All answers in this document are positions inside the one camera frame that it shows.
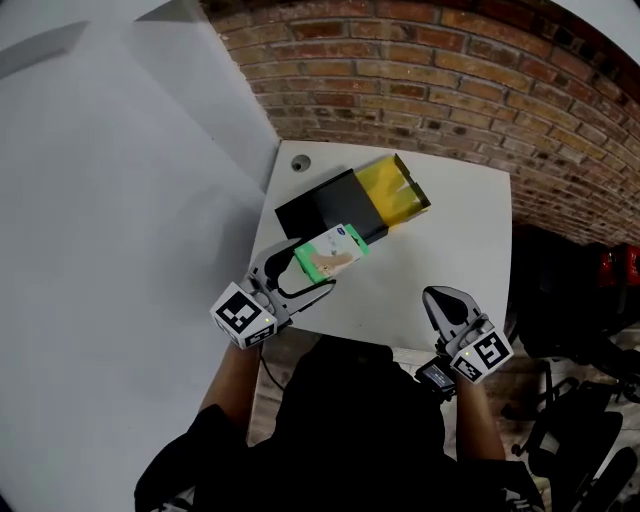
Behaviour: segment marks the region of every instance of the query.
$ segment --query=black box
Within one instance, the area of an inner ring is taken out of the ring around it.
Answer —
[[[276,208],[287,238],[305,241],[338,224],[351,224],[370,245],[389,231],[353,169]]]

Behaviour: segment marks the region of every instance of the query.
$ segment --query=small box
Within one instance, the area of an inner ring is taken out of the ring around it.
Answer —
[[[367,244],[351,224],[338,224],[294,249],[302,269],[314,283],[335,276],[368,253]]]

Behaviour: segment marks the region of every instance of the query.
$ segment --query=white table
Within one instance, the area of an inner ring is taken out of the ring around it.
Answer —
[[[295,327],[393,347],[433,350],[437,334],[422,290],[445,285],[469,293],[503,328],[511,266],[511,188],[507,173],[408,151],[285,141],[274,165],[254,257],[286,236],[275,208],[341,171],[398,153],[431,201],[421,216],[390,230],[371,252],[339,274],[334,290],[302,313]],[[302,173],[299,154],[311,159]],[[287,291],[309,285],[295,259],[280,279]]]

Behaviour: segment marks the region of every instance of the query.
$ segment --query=wooden floor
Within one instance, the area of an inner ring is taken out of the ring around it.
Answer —
[[[288,328],[271,338],[264,346],[263,355],[269,371],[273,377],[283,386],[289,381],[295,366],[304,354],[306,354],[318,341],[320,335]],[[542,362],[536,361],[525,355],[524,351],[514,345],[516,355],[500,368],[500,371],[485,379],[485,386],[489,395],[493,416],[496,418],[507,457],[512,460],[520,460],[511,454],[514,444],[522,444],[531,431],[532,422],[511,421],[501,415],[502,408],[510,404],[515,408],[531,410],[539,393],[544,389],[544,374]],[[415,350],[393,349],[394,360],[411,375],[434,357],[432,352]],[[607,375],[599,373],[592,367],[578,366],[570,361],[551,363],[554,384],[566,377],[576,377],[578,380],[592,382],[611,382]],[[282,392],[271,382],[260,366],[258,383],[256,387],[251,424],[247,442],[253,446],[271,436],[275,428],[275,418],[280,407]],[[611,410],[618,410],[624,416],[623,430],[618,436],[616,445],[610,453],[610,457],[620,448],[630,446],[640,459],[640,404],[627,402],[624,397],[618,403],[610,404]],[[446,438],[445,453],[455,458],[456,435],[456,403],[455,398],[451,402],[445,402],[442,408],[445,422]],[[535,479],[538,488],[543,494],[547,511],[549,489],[548,482],[544,479]],[[637,472],[624,494],[640,492],[640,472]]]

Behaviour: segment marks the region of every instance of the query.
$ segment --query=office chair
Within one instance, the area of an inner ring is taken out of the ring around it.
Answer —
[[[602,245],[580,246],[534,226],[514,232],[509,288],[515,327],[533,358],[568,358],[590,364],[620,383],[640,403],[640,352],[609,340],[640,319],[640,286],[623,277],[599,286]]]
[[[616,386],[575,379],[552,386],[548,363],[545,377],[545,408],[524,446],[514,445],[512,453],[528,453],[530,471],[549,479],[554,512],[605,512],[638,465],[633,450],[623,448],[594,480],[622,427],[620,413],[605,411]],[[509,417],[508,408],[503,414]]]

